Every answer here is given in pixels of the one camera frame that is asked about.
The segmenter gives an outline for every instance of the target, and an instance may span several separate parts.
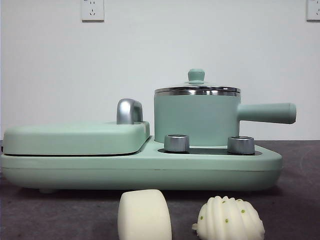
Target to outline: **white food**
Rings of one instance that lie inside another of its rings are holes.
[[[252,205],[234,197],[209,198],[192,225],[201,240],[263,240],[265,229]]]
[[[120,240],[171,240],[168,206],[159,190],[128,191],[118,210]]]

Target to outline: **silver handle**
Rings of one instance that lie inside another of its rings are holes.
[[[139,101],[123,98],[116,109],[116,124],[134,124],[143,122],[142,105]]]

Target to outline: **electrical outlet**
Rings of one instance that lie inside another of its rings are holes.
[[[105,20],[104,0],[81,0],[83,22],[103,22]]]
[[[320,0],[306,0],[306,20],[320,21]]]

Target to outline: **stainless steel rim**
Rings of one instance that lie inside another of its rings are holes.
[[[172,92],[172,91],[182,91],[182,90],[205,90],[205,91],[227,91],[227,92],[236,92],[236,93],[241,93],[241,90],[236,87],[230,87],[230,86],[199,86],[199,85],[194,85],[192,86],[187,85],[187,86],[173,86],[173,87],[165,87],[165,88],[159,88],[156,89],[154,92],[155,93],[160,93],[160,92]]]
[[[181,95],[214,95],[214,96],[232,96],[240,97],[239,92],[225,90],[204,90],[204,89],[184,89],[174,91],[155,91],[154,96],[181,96]]]

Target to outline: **dark gray tablecloth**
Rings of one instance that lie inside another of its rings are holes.
[[[162,191],[172,238],[197,240],[191,229],[213,196],[249,201],[258,211],[266,240],[320,239],[320,141],[257,141],[280,153],[284,168],[271,189],[257,192]],[[117,212],[124,191],[61,190],[41,194],[1,179],[2,240],[117,240]]]

